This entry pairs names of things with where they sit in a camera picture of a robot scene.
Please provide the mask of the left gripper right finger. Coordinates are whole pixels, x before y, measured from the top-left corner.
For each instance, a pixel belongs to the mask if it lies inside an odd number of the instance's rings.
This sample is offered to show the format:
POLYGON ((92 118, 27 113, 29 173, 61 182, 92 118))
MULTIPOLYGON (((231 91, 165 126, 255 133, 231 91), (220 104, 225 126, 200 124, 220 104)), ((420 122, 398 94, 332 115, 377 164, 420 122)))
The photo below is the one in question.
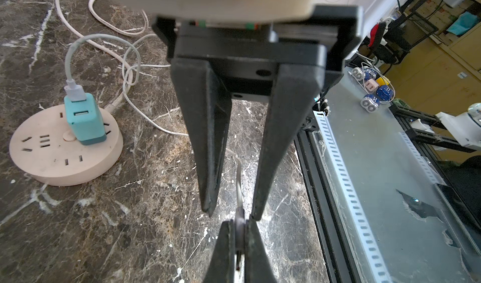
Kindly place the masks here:
POLYGON ((244 255, 244 282, 277 283, 258 224, 253 218, 246 223, 244 255))

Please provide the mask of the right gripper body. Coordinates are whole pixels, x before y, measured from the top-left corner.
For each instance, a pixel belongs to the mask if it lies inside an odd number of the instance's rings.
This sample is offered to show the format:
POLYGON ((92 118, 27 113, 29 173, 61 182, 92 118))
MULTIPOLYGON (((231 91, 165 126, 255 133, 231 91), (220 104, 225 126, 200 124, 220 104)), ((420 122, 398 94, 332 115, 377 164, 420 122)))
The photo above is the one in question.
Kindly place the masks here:
POLYGON ((305 66, 317 95, 343 77, 344 61, 362 38, 360 6, 318 5, 305 20, 210 24, 158 17, 152 29, 167 47, 178 91, 220 85, 235 99, 267 100, 284 66, 305 66))

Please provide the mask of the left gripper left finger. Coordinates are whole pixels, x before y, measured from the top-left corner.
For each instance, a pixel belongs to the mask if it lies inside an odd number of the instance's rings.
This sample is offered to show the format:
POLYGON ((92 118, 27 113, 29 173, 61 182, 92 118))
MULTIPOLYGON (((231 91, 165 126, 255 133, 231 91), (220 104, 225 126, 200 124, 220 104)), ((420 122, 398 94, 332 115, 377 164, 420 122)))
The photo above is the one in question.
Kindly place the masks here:
POLYGON ((234 221, 221 224, 210 264, 203 282, 233 283, 235 274, 235 228, 234 221))

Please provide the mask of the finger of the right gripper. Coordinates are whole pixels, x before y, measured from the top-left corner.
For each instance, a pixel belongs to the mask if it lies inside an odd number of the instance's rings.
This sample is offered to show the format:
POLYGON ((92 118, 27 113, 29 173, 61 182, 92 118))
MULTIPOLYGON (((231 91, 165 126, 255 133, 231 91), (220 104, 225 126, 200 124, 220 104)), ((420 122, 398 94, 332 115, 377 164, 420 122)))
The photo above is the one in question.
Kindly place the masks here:
POLYGON ((171 79, 194 151, 201 209, 211 216, 224 165, 231 95, 205 60, 174 58, 171 79))
POLYGON ((279 66, 264 124, 251 212, 253 219, 261 220, 278 166, 323 85, 323 67, 279 66))

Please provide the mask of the teal usb charger adapter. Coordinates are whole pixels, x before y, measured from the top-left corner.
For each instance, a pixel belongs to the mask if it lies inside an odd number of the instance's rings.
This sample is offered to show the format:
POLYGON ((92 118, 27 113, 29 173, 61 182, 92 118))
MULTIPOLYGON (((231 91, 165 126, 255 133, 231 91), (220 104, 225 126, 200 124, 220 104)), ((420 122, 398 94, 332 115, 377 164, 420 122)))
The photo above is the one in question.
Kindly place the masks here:
POLYGON ((86 100, 71 101, 64 97, 66 121, 76 139, 82 145, 98 144, 106 140, 101 111, 90 93, 86 93, 86 100))

